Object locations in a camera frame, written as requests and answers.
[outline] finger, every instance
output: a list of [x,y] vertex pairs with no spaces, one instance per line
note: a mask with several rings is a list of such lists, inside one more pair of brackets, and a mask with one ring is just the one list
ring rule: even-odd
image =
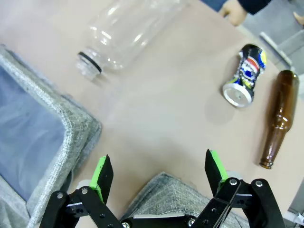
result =
[[222,17],[226,17],[226,16],[229,14],[228,10],[226,10],[224,7],[222,7],[222,8],[219,10],[218,13],[219,13]]
[[299,24],[304,25],[304,17],[301,17],[299,14],[294,12],[295,19],[299,22]]
[[240,25],[242,23],[242,22],[238,21],[238,19],[236,17],[234,17],[232,14],[228,15],[227,20],[233,26],[238,26],[238,25]]

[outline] dark sleeve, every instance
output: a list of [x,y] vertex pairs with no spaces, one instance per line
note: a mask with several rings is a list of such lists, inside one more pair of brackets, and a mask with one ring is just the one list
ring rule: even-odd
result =
[[250,14],[256,14],[268,5],[271,0],[238,0],[241,6]]

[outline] plastic bottle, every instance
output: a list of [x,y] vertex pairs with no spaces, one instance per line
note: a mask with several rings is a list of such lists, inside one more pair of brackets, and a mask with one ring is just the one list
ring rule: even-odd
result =
[[116,0],[89,26],[77,68],[90,79],[104,67],[122,69],[186,5],[186,0]]
[[271,169],[285,134],[293,125],[300,80],[290,70],[279,73],[268,136],[260,165]]

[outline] clear plastic bottle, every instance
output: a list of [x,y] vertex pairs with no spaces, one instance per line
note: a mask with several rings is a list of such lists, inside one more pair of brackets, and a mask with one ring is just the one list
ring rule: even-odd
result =
[[93,79],[104,67],[122,69],[180,12],[187,0],[116,0],[89,25],[90,42],[77,68]]

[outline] glass bottle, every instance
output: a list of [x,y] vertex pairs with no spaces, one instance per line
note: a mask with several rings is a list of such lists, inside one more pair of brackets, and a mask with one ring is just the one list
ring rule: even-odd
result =
[[293,125],[300,80],[290,70],[279,73],[268,136],[260,165],[271,169],[285,134]]

